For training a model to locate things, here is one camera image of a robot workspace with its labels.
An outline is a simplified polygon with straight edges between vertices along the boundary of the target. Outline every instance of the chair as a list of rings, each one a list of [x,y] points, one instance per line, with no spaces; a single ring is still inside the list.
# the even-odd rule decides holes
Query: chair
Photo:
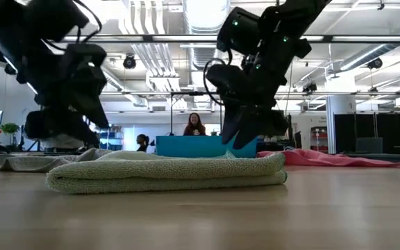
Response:
[[[381,137],[357,138],[356,152],[383,153],[383,140]]]

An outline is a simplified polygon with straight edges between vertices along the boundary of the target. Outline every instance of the green towel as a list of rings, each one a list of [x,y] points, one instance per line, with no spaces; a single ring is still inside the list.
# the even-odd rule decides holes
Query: green towel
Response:
[[[116,151],[52,169],[46,184],[66,194],[101,194],[276,185],[286,181],[285,156],[168,158]]]

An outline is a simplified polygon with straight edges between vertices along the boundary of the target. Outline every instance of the folded towel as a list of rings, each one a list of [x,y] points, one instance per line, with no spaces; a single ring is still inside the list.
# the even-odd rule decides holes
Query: folded towel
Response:
[[[52,169],[46,184],[67,194],[276,185],[286,181],[283,155],[266,158],[168,158],[116,151]]]
[[[285,156],[285,165],[325,167],[400,167],[400,162],[395,163],[384,160],[350,158],[343,155],[334,156],[314,150],[304,149],[282,152],[263,151],[257,153],[257,157],[265,157],[280,153]]]
[[[90,149],[80,156],[30,156],[0,154],[0,171],[47,173],[55,167],[74,162],[96,160],[110,150]]]

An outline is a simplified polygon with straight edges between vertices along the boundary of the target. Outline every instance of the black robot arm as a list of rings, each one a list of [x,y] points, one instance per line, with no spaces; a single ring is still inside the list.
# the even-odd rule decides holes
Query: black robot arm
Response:
[[[304,58],[311,51],[301,37],[329,2],[287,0],[268,7],[261,17],[236,7],[226,18],[217,48],[243,54],[241,68],[222,61],[204,71],[217,87],[219,105],[225,106],[224,144],[236,136],[233,147],[241,149],[258,135],[286,132],[283,112],[273,110],[274,96],[287,83],[285,73],[293,57]]]
[[[49,41],[60,42],[75,26],[80,34],[88,22],[72,0],[32,0],[26,6],[15,0],[0,0],[0,61],[8,63],[6,72],[12,69],[20,84],[33,89],[37,104],[47,107],[28,114],[29,138],[65,133],[96,144],[98,139],[83,115],[101,128],[108,127],[99,100],[106,84],[100,68],[106,52],[86,43],[99,30],[66,49]],[[54,54],[49,46],[64,54]]]

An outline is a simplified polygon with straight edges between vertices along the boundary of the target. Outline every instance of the person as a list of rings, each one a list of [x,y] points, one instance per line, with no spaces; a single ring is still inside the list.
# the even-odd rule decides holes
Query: person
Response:
[[[140,147],[137,149],[137,152],[145,152],[147,150],[147,146],[149,145],[149,136],[146,136],[145,134],[139,134],[137,136],[137,144],[140,145]]]
[[[200,116],[197,113],[191,113],[187,120],[187,126],[183,135],[206,135],[206,128],[201,123]]]

